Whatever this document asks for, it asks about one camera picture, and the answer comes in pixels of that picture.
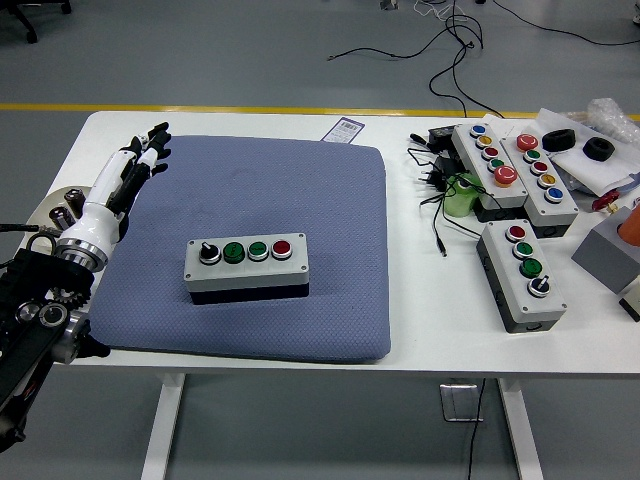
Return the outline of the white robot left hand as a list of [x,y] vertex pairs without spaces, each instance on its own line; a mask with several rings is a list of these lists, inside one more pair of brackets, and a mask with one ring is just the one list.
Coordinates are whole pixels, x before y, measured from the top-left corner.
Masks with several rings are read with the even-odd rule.
[[79,240],[106,250],[121,240],[121,224],[143,185],[167,168],[163,160],[171,154],[168,129],[167,122],[160,123],[111,155],[84,202],[82,216],[62,233],[60,242]]

